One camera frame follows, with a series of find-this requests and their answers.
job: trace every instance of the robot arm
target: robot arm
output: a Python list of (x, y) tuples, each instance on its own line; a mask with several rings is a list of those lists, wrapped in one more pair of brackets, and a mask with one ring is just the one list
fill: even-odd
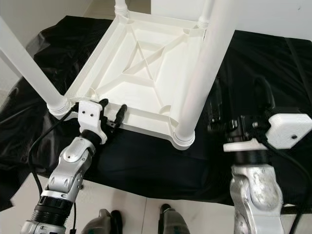
[(21, 234), (64, 234), (64, 224), (81, 188), (83, 176), (91, 165), (96, 149), (104, 144), (124, 119), (122, 105), (114, 122), (103, 115), (108, 100), (100, 103), (81, 101), (78, 121), (81, 135), (76, 137), (59, 156), (58, 166), (44, 188), (32, 218), (22, 227)]
[[(311, 130), (312, 120), (298, 113), (275, 114), (268, 120), (269, 127), (261, 120), (248, 123), (243, 118), (239, 122), (244, 126), (241, 133), (252, 139), (224, 145), (224, 151), (234, 152), (235, 157), (230, 185), (235, 206), (234, 233), (284, 234), (280, 217), (283, 194), (274, 167), (268, 164), (263, 138), (274, 148), (289, 149)], [(257, 128), (262, 136), (255, 134)]]

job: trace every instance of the floor tile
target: floor tile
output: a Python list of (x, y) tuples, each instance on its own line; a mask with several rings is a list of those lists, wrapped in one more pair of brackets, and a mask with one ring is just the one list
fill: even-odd
[(234, 208), (186, 200), (147, 199), (143, 234), (157, 234), (159, 209), (170, 204), (186, 221), (192, 234), (233, 234)]
[(130, 11), (142, 12), (146, 14), (151, 13), (151, 0), (131, 0), (128, 5)]
[[(282, 224), (284, 227), (284, 232), (289, 233), (292, 223), (294, 220), (294, 215), (282, 215)], [(304, 214), (300, 222), (297, 226), (297, 230), (295, 234), (307, 234), (307, 233), (312, 233), (312, 214)]]
[[(150, 0), (126, 0), (126, 3), (130, 11), (151, 13)], [(115, 18), (114, 5), (114, 0), (94, 0), (84, 16), (95, 19), (113, 20)]]
[[(40, 177), (42, 185), (46, 178)], [(92, 183), (83, 182), (84, 189), (78, 194), (77, 204), (77, 233), (93, 218), (98, 217), (100, 209), (108, 211), (120, 210), (124, 221), (125, 234), (140, 234), (143, 225), (146, 198), (121, 190)], [(14, 207), (0, 213), (0, 233), (20, 233), (20, 229), (32, 212), (39, 199), (34, 179), (29, 176), (16, 193), (12, 202)], [(73, 225), (73, 214), (70, 215), (66, 233)]]

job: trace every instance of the white wall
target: white wall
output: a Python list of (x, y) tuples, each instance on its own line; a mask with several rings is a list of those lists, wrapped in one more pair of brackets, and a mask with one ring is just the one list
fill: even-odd
[[(92, 0), (0, 0), (0, 16), (23, 46), (66, 15), (83, 16)], [(9, 91), (17, 77), (0, 58), (0, 90)]]
[[(204, 0), (151, 0), (152, 14), (197, 21)], [(246, 0), (237, 29), (312, 39), (311, 0)]]

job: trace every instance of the black shoe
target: black shoe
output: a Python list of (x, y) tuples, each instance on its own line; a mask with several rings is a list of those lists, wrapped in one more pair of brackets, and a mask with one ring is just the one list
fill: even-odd
[(112, 211), (111, 216), (111, 234), (122, 234), (122, 217), (120, 211)]
[(163, 234), (164, 232), (164, 213), (171, 206), (168, 204), (163, 204), (160, 208), (159, 221), (158, 221), (158, 234)]
[(160, 213), (163, 214), (167, 209), (170, 209), (171, 206), (168, 204), (163, 204), (160, 208)]

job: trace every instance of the white plastic bracket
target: white plastic bracket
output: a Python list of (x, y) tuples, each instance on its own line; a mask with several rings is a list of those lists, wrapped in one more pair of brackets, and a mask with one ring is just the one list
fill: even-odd
[(80, 132), (89, 130), (97, 134), (101, 138), (101, 144), (107, 141), (107, 135), (101, 129), (100, 114), (103, 110), (102, 106), (92, 101), (80, 101), (78, 111), (78, 122), (80, 124)]
[[(290, 149), (312, 130), (312, 119), (307, 114), (276, 114), (269, 118), (268, 142), (277, 149)], [(256, 139), (223, 145), (225, 152), (264, 150)]]

